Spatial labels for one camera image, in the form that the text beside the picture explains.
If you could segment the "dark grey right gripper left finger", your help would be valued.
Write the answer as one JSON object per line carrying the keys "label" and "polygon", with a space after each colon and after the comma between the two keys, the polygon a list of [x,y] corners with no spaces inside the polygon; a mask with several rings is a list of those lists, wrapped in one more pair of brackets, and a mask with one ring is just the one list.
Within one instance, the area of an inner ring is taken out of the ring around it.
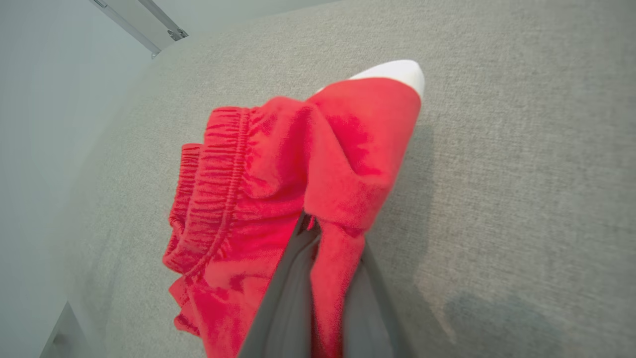
{"label": "dark grey right gripper left finger", "polygon": [[300,215],[238,358],[311,358],[311,270],[318,231]]}

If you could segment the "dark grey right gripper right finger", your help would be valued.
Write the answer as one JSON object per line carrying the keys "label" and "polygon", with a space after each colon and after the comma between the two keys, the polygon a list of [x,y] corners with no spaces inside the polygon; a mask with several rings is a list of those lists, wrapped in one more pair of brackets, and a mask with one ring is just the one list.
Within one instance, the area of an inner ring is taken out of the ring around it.
{"label": "dark grey right gripper right finger", "polygon": [[345,297],[343,357],[413,358],[412,345],[369,245]]}

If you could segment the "red shorts with white stripe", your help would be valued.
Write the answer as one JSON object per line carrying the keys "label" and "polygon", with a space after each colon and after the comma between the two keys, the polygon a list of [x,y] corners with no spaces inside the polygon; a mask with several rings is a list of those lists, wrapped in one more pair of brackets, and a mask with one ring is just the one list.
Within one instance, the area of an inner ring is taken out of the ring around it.
{"label": "red shorts with white stripe", "polygon": [[305,100],[216,108],[203,143],[182,147],[162,261],[179,275],[174,324],[202,340],[207,358],[237,358],[302,213],[321,229],[312,353],[342,358],[345,295],[424,88],[418,63],[391,61]]}

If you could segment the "grey fabric sofa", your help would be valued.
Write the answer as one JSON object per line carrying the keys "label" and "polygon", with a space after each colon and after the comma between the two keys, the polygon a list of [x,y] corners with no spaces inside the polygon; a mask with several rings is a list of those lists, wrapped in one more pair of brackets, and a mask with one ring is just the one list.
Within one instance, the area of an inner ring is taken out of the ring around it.
{"label": "grey fabric sofa", "polygon": [[348,0],[164,50],[54,230],[93,356],[204,356],[161,257],[214,108],[394,59],[421,65],[423,109],[367,239],[415,355],[636,358],[636,0]]}

